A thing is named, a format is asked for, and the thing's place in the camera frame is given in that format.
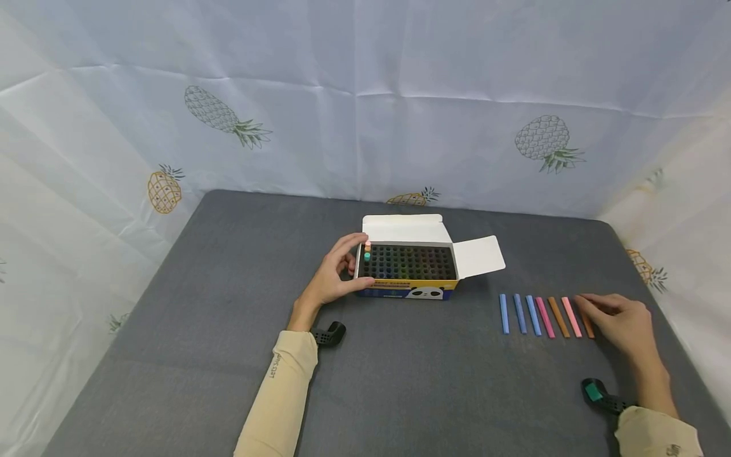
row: white box flap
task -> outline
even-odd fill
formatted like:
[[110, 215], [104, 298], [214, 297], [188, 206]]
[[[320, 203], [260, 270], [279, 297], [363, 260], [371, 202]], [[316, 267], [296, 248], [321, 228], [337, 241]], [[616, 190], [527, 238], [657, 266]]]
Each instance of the white box flap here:
[[363, 232], [377, 241], [451, 243], [441, 214], [389, 214], [365, 216]]
[[495, 236], [454, 243], [452, 250], [455, 253], [459, 279], [505, 268], [505, 260]]

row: pineapple print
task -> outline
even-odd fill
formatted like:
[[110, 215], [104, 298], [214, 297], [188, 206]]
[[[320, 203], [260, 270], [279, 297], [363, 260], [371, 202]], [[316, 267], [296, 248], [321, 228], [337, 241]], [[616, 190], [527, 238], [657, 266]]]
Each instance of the pineapple print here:
[[109, 320], [107, 321], [109, 324], [109, 333], [117, 333], [122, 325], [127, 322], [127, 317], [129, 317], [129, 313], [122, 314], [119, 319], [114, 317], [114, 314], [110, 314]]
[[261, 148], [262, 141], [269, 141], [267, 135], [271, 133], [270, 130], [262, 129], [261, 124], [254, 124], [254, 119], [239, 121], [231, 108], [198, 86], [189, 86], [185, 90], [185, 105], [193, 116], [205, 125], [222, 132], [236, 134], [244, 147]]
[[147, 195], [150, 197], [150, 203], [155, 211], [160, 214], [168, 214], [183, 198], [178, 181], [185, 178], [185, 175], [180, 168], [175, 170], [169, 165], [160, 165], [160, 170], [150, 175]]
[[388, 199], [386, 203], [391, 205], [426, 206], [427, 203], [439, 200], [439, 195], [441, 194], [435, 192], [433, 187], [425, 187], [419, 194], [396, 195], [394, 198]]
[[665, 281], [667, 281], [667, 273], [665, 272], [664, 268], [660, 268], [659, 270], [652, 268], [652, 266], [647, 263], [647, 260], [642, 257], [639, 251], [635, 251], [634, 249], [627, 249], [627, 254], [629, 255], [629, 258], [632, 259], [632, 262], [635, 264], [637, 272], [640, 273], [640, 276], [642, 277], [642, 280], [645, 282], [645, 284], [660, 293], [667, 292], [667, 288], [665, 287]]
[[515, 146], [520, 153], [532, 160], [543, 160], [540, 171], [560, 173], [564, 168], [576, 167], [576, 162], [586, 162], [578, 149], [567, 149], [569, 129], [558, 116], [545, 115], [531, 121], [515, 136]]
[[[3, 265], [6, 265], [7, 262], [5, 262], [3, 259], [0, 259], [0, 275], [5, 274], [5, 269], [3, 268]], [[0, 284], [5, 284], [5, 280], [2, 276], [0, 276]]]

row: person's right hand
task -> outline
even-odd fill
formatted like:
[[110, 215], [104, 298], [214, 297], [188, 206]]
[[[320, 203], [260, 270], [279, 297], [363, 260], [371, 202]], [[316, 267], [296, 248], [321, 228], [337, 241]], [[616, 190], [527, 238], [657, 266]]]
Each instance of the person's right hand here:
[[652, 316], [644, 303], [619, 294], [585, 293], [574, 297], [576, 304], [635, 366], [660, 361], [652, 331]]

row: fabric curtain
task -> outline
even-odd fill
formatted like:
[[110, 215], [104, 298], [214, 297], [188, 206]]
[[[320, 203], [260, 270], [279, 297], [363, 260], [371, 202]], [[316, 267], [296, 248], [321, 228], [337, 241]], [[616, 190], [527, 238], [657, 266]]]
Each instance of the fabric curtain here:
[[604, 214], [729, 417], [730, 21], [721, 0], [3, 1], [0, 453], [42, 452], [211, 189]]

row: yellow pineapple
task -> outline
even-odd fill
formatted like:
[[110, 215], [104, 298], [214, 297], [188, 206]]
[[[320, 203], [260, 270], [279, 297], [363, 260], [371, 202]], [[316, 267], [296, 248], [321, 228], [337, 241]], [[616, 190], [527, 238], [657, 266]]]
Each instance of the yellow pineapple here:
[[665, 287], [667, 273], [664, 268], [660, 268], [659, 270], [652, 268], [652, 266], [647, 263], [647, 260], [642, 257], [639, 251], [635, 251], [634, 249], [627, 249], [627, 254], [629, 255], [629, 258], [632, 259], [637, 272], [640, 274], [645, 284], [660, 293], [667, 292], [667, 288]]
[[438, 192], [433, 187], [425, 187], [419, 194], [401, 194], [388, 199], [386, 203], [391, 205], [426, 206], [427, 203], [436, 202], [439, 199]]
[[185, 175], [180, 168], [173, 169], [169, 165], [160, 165], [160, 170], [150, 175], [147, 195], [150, 197], [150, 203], [155, 211], [160, 214], [168, 214], [183, 198], [178, 181], [185, 178]]

